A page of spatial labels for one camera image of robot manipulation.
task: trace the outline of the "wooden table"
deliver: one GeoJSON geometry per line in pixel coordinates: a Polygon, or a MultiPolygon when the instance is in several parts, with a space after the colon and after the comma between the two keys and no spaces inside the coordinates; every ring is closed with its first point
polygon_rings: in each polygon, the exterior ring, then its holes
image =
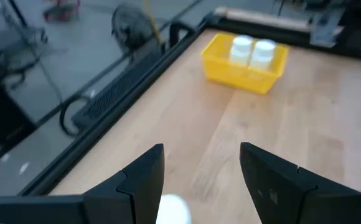
{"type": "Polygon", "coordinates": [[[205,79],[200,52],[216,33],[200,35],[51,194],[83,193],[161,142],[163,193],[185,198],[193,223],[259,223],[238,161],[243,141],[361,191],[361,61],[292,47],[283,77],[256,95],[205,79]]]}

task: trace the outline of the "floor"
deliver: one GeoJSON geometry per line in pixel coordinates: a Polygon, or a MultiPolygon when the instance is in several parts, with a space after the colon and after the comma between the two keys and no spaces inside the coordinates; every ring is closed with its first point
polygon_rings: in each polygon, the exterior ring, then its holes
{"type": "MultiPolygon", "coordinates": [[[[142,1],[128,0],[143,8],[142,1]]],[[[17,1],[30,25],[45,27],[49,44],[38,44],[36,50],[43,54],[42,66],[36,66],[27,74],[24,85],[11,91],[10,95],[37,122],[52,108],[85,85],[96,74],[122,56],[111,32],[111,12],[121,1],[82,0],[78,20],[66,24],[47,24],[41,12],[49,6],[48,1],[17,1]],[[47,81],[52,79],[59,89],[56,94],[47,81]]],[[[180,13],[190,1],[151,0],[152,13],[156,18],[169,20],[180,13]]],[[[197,25],[206,13],[218,6],[261,11],[277,14],[279,4],[273,0],[202,0],[181,16],[181,20],[197,25]]],[[[307,17],[307,15],[284,8],[281,16],[307,17]]],[[[166,39],[168,30],[162,31],[166,39]]],[[[28,51],[18,55],[19,63],[32,58],[28,51]]],[[[117,76],[126,67],[127,61],[112,69],[106,76],[87,89],[86,95],[99,92],[106,83],[117,76]]],[[[18,144],[0,160],[0,195],[18,194],[71,142],[59,128],[58,115],[48,120],[35,133],[18,144]]]]}

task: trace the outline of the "yellow basket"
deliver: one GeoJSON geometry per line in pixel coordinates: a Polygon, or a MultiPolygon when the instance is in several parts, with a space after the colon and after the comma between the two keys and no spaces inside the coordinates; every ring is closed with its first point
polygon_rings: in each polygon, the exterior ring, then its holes
{"type": "Polygon", "coordinates": [[[282,76],[289,48],[276,44],[270,68],[260,70],[228,61],[234,34],[219,33],[201,53],[205,76],[226,85],[266,93],[274,82],[282,76]]]}

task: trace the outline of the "white plastic cup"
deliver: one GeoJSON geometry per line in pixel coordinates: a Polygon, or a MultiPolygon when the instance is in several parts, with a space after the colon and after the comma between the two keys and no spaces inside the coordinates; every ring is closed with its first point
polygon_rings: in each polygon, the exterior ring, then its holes
{"type": "Polygon", "coordinates": [[[229,61],[247,65],[252,43],[253,39],[248,35],[239,35],[234,38],[232,48],[230,49],[229,61]]]}
{"type": "Polygon", "coordinates": [[[270,69],[275,48],[276,42],[273,40],[263,39],[257,41],[251,55],[250,66],[262,70],[270,69]]]}

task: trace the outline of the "black metal frame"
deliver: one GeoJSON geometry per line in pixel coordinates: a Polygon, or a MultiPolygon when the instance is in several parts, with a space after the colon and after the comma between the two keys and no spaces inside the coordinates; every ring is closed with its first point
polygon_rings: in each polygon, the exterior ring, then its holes
{"type": "Polygon", "coordinates": [[[359,51],[337,47],[329,49],[310,45],[310,36],[307,32],[236,21],[215,14],[205,16],[202,22],[193,30],[188,29],[187,26],[184,26],[182,23],[172,23],[170,26],[171,35],[169,40],[171,48],[146,72],[146,78],[140,82],[136,88],[125,93],[125,97],[116,107],[107,111],[94,125],[77,137],[77,139],[27,185],[19,195],[43,195],[49,193],[205,29],[218,29],[236,34],[248,34],[257,38],[272,39],[276,42],[297,47],[361,59],[361,52],[359,51]],[[181,40],[179,40],[180,30],[187,31],[187,35],[181,40]]]}

